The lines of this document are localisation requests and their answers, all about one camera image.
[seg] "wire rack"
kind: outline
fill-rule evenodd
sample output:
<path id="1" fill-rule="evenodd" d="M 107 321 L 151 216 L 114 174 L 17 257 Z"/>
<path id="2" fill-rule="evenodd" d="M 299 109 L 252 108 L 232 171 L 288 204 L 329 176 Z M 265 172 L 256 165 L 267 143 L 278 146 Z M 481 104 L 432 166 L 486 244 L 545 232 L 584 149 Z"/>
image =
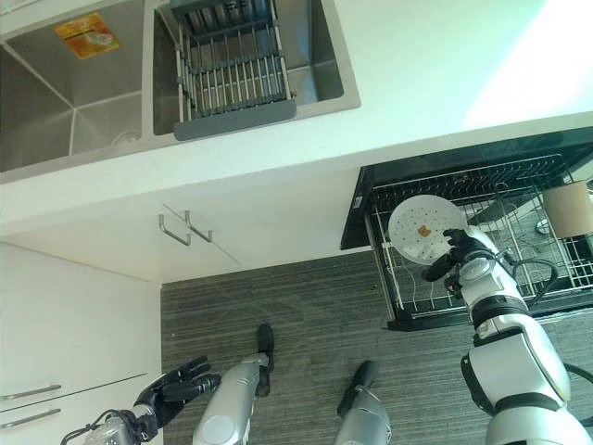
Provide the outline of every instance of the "wire rack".
<path id="1" fill-rule="evenodd" d="M 391 245 L 389 217 L 400 202 L 416 195 L 450 200 L 463 210 L 470 225 L 479 227 L 516 260 L 552 261 L 560 279 L 550 295 L 593 287 L 588 237 L 556 237 L 542 205 L 543 190 L 572 181 L 562 157 L 554 155 L 376 186 L 367 227 L 392 318 L 401 313 L 420 318 L 465 310 L 462 299 L 441 283 L 424 282 L 420 277 L 424 266 L 406 260 Z M 526 264 L 516 278 L 522 295 L 530 299 L 549 279 L 549 268 Z"/>
<path id="2" fill-rule="evenodd" d="M 175 4 L 181 122 L 291 98 L 273 2 Z"/>

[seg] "dish rack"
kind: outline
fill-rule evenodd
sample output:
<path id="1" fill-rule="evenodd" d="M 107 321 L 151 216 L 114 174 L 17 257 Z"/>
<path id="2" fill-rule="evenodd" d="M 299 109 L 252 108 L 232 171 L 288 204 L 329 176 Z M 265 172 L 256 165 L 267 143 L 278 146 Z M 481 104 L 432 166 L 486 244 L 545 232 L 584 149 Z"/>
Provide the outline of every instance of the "dish rack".
<path id="1" fill-rule="evenodd" d="M 187 140 L 297 113 L 273 0 L 171 0 L 180 121 Z"/>
<path id="2" fill-rule="evenodd" d="M 469 225 L 478 226 L 516 260 L 538 257 L 552 261 L 559 280 L 534 307 L 535 314 L 593 304 L 593 251 L 588 236 L 558 238 L 542 204 L 542 191 L 573 181 L 562 156 L 476 167 L 372 189 L 365 223 L 393 330 L 416 330 L 469 321 L 465 304 L 444 288 L 442 281 L 424 282 L 425 266 L 403 258 L 391 245 L 387 225 L 394 208 L 417 195 L 437 195 L 456 204 Z M 522 266 L 516 276 L 521 294 L 532 299 L 549 279 L 549 268 Z"/>

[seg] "gray carpet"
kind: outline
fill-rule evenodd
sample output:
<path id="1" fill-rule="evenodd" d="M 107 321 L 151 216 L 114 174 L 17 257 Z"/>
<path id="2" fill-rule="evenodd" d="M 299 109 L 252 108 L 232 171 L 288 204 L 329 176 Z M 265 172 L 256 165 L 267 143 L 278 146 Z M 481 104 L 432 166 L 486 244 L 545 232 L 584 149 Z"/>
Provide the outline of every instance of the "gray carpet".
<path id="1" fill-rule="evenodd" d="M 393 444 L 481 444 L 488 417 L 472 403 L 459 361 L 470 326 L 384 330 L 385 301 L 370 252 L 171 283 L 161 292 L 162 362 L 169 370 L 207 354 L 224 372 L 255 351 L 262 322 L 276 335 L 271 395 L 256 401 L 253 445 L 332 444 L 335 408 L 357 366 L 380 363 L 373 387 L 391 417 Z M 567 362 L 593 370 L 593 312 L 545 324 Z M 593 387 L 574 380 L 573 412 L 593 414 Z M 207 400 L 165 428 L 165 445 L 189 445 Z"/>

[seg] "stainless steel sink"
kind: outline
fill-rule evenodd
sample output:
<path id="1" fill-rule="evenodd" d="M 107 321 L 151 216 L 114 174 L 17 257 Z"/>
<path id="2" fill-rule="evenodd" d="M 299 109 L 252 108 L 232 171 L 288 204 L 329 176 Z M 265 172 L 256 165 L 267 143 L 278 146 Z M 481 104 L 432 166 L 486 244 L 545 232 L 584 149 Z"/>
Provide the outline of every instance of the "stainless steel sink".
<path id="1" fill-rule="evenodd" d="M 295 119 L 357 107 L 360 99 L 334 3 L 325 0 L 276 0 L 274 4 L 288 84 L 297 105 Z M 156 3 L 155 10 L 153 124 L 155 134 L 168 134 L 173 131 L 180 115 L 177 73 L 174 70 L 175 43 L 179 41 L 176 32 L 178 22 L 168 2 Z M 213 44 L 213 54 L 224 54 L 224 47 L 218 49 L 216 44 Z M 234 45 L 236 42 L 230 43 L 231 58 L 233 53 L 238 55 Z M 206 59 L 206 65 L 215 66 L 210 53 Z M 225 82 L 223 79 L 226 78 L 218 76 L 219 83 Z"/>
<path id="2" fill-rule="evenodd" d="M 276 0 L 292 119 L 360 105 L 334 0 Z M 55 27 L 98 12 L 120 48 L 78 59 Z M 0 44 L 0 182 L 179 141 L 176 21 L 166 0 L 128 0 Z"/>

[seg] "cabinet handle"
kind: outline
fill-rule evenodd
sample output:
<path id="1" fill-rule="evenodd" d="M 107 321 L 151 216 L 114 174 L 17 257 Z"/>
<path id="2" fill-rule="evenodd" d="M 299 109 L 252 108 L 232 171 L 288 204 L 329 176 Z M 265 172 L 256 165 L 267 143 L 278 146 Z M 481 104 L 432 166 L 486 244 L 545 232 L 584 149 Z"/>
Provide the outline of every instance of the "cabinet handle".
<path id="1" fill-rule="evenodd" d="M 190 221 L 189 210 L 186 210 L 186 211 L 183 212 L 183 218 L 185 219 L 185 225 L 187 225 L 187 228 L 189 230 L 191 230 L 192 232 L 194 232 L 196 235 L 198 235 L 200 238 L 202 238 L 207 243 L 211 243 L 212 242 L 212 231 L 211 230 L 208 230 L 208 236 L 206 236 L 202 232 L 200 232 L 199 230 L 197 230 L 192 225 L 192 222 Z"/>
<path id="2" fill-rule="evenodd" d="M 0 401 L 12 401 L 13 399 L 20 399 L 21 397 L 34 396 L 35 394 L 41 394 L 42 392 L 55 391 L 56 389 L 62 388 L 61 385 L 50 385 L 47 388 L 34 389 L 33 391 L 18 392 L 16 394 L 8 394 L 6 396 L 0 396 Z"/>
<path id="3" fill-rule="evenodd" d="M 174 234 L 167 227 L 165 227 L 165 215 L 163 215 L 163 214 L 158 215 L 158 228 L 160 229 L 160 231 L 163 234 L 170 236 L 171 238 L 179 241 L 182 244 L 185 244 L 186 246 L 190 246 L 192 244 L 192 235 L 191 234 L 187 234 L 185 236 L 185 239 L 183 239 L 180 236 L 177 236 L 176 234 Z"/>
<path id="4" fill-rule="evenodd" d="M 57 414 L 60 411 L 62 411 L 62 410 L 60 410 L 59 408 L 56 408 L 54 410 L 49 410 L 45 413 L 32 415 L 31 417 L 25 417 L 24 419 L 15 420 L 14 422 L 8 422 L 7 424 L 0 425 L 0 429 L 7 429 L 7 428 L 12 428 L 13 426 L 27 424 L 29 422 L 32 422 L 33 420 L 43 419 L 44 417 L 47 417 L 48 415 Z"/>

